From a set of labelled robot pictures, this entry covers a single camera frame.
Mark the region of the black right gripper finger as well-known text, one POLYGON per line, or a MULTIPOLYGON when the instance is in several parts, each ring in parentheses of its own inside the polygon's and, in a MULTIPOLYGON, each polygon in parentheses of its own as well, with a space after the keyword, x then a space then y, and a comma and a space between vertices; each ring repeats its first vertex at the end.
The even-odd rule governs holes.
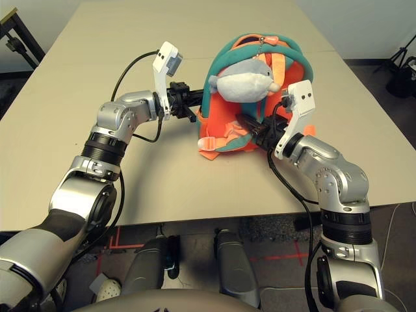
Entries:
POLYGON ((258 135, 261 130, 261 124, 256 120, 250 118, 238 118, 237 121, 243 129, 251 134, 258 135))
POLYGON ((243 128, 263 128, 265 126, 264 124, 259 123, 255 118, 246 114, 236 114, 235 117, 243 128))

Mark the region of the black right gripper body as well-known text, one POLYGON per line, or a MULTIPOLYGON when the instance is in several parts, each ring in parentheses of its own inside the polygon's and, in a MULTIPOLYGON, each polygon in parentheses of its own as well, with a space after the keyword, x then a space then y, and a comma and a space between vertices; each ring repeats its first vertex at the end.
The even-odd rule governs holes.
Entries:
POLYGON ((258 135, 254 138, 254 143, 262 150, 274 150, 285 134, 288 123, 288 119, 282 116, 266 117, 261 123, 258 135))

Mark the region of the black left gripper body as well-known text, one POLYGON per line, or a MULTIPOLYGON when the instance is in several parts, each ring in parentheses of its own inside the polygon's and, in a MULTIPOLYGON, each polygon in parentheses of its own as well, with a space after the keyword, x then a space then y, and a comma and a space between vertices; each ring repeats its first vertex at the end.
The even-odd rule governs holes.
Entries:
POLYGON ((171 115, 177 119, 187 118, 191 123, 196 122, 197 117, 190 108, 198 105, 198 93, 191 91, 184 82, 170 82, 166 91, 171 115))

